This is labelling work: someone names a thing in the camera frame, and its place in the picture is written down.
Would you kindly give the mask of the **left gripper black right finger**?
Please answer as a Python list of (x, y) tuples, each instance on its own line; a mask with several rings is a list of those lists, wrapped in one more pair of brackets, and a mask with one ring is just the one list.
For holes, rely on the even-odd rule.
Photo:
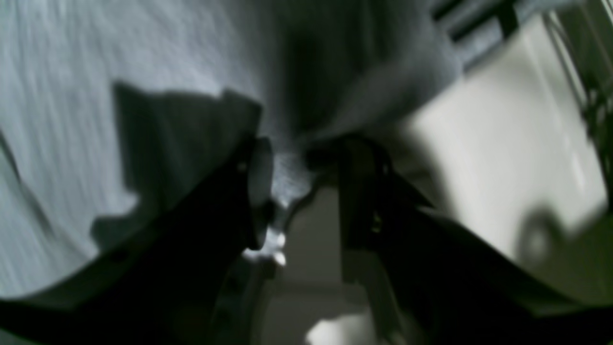
[(373, 253), (429, 345), (608, 345), (612, 306), (571, 299), (439, 212), (376, 142), (338, 144), (344, 247)]

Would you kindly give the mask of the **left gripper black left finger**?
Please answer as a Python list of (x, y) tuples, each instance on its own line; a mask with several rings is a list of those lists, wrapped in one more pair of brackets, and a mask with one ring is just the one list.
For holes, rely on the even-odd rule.
[(244, 140), (173, 209), (57, 285), (1, 300), (1, 329), (38, 345), (206, 345), (228, 271), (265, 243), (273, 151)]

